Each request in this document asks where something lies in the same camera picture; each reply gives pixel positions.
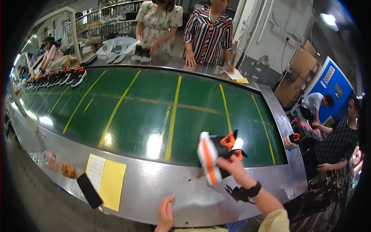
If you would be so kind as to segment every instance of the white paper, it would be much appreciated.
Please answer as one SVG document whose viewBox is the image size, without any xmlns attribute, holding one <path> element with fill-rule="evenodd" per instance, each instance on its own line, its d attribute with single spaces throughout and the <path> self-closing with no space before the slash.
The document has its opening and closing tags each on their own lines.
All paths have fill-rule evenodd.
<svg viewBox="0 0 371 232">
<path fill-rule="evenodd" d="M 106 163 L 106 159 L 91 154 L 92 158 L 90 160 L 90 166 L 88 170 L 88 177 L 90 182 L 92 182 L 94 188 L 99 192 L 99 188 L 101 186 L 102 174 L 104 164 Z"/>
<path fill-rule="evenodd" d="M 220 67 L 232 80 L 237 80 L 237 79 L 241 79 L 243 78 L 243 76 L 241 75 L 241 73 L 236 69 L 234 68 L 234 72 L 233 73 L 229 73 L 229 69 L 227 66 L 224 66 L 224 67 Z"/>
</svg>

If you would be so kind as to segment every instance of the smartphone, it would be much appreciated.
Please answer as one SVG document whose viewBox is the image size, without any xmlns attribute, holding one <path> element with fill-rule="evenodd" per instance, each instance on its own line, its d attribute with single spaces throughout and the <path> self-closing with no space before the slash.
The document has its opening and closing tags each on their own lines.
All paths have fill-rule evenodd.
<svg viewBox="0 0 371 232">
<path fill-rule="evenodd" d="M 79 184 L 80 189 L 84 194 L 86 200 L 88 201 L 89 205 L 93 209 L 96 209 L 103 204 L 102 198 L 99 196 L 98 192 L 93 187 L 86 173 L 82 174 L 79 178 L 77 178 L 77 183 Z"/>
</svg>

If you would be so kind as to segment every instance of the woman in floral dress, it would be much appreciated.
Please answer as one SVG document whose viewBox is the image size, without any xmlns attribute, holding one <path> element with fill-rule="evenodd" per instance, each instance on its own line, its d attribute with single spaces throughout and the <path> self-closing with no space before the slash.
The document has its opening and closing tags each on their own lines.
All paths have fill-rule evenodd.
<svg viewBox="0 0 371 232">
<path fill-rule="evenodd" d="M 182 26 L 183 8 L 176 6 L 175 0 L 144 1 L 136 20 L 135 34 L 142 48 L 151 55 L 170 55 L 170 38 Z"/>
</svg>

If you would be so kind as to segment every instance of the yellow sleeve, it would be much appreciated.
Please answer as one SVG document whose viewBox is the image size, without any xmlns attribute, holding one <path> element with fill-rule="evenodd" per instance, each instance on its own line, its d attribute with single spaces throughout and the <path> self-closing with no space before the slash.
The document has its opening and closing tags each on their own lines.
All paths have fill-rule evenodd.
<svg viewBox="0 0 371 232">
<path fill-rule="evenodd" d="M 270 212 L 260 225 L 258 232 L 290 232 L 290 221 L 285 209 Z"/>
</svg>

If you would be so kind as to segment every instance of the floral dress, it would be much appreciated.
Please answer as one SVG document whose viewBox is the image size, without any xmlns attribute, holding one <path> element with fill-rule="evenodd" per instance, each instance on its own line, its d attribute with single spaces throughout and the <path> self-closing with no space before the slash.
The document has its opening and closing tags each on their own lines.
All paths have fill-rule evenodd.
<svg viewBox="0 0 371 232">
<path fill-rule="evenodd" d="M 148 48 L 150 44 L 169 32 L 170 26 L 180 27 L 183 23 L 183 8 L 175 6 L 172 11 L 153 8 L 153 2 L 144 1 L 138 11 L 136 20 L 143 22 L 141 43 L 143 48 Z M 170 39 L 156 48 L 157 55 L 170 55 Z"/>
</svg>

